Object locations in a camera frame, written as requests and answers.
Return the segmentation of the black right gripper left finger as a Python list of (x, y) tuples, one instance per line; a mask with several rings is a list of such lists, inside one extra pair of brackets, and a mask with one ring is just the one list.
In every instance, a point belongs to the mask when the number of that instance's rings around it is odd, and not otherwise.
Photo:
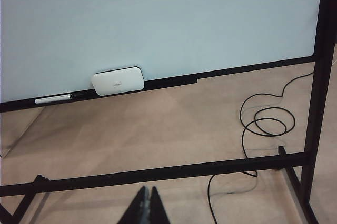
[(150, 223), (149, 205), (149, 189), (143, 186), (123, 214), (123, 223)]

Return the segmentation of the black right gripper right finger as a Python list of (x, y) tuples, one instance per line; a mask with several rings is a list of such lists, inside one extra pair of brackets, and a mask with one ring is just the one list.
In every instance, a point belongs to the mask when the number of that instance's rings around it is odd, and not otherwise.
[(157, 188), (152, 187), (150, 198), (150, 223), (169, 224), (169, 219)]

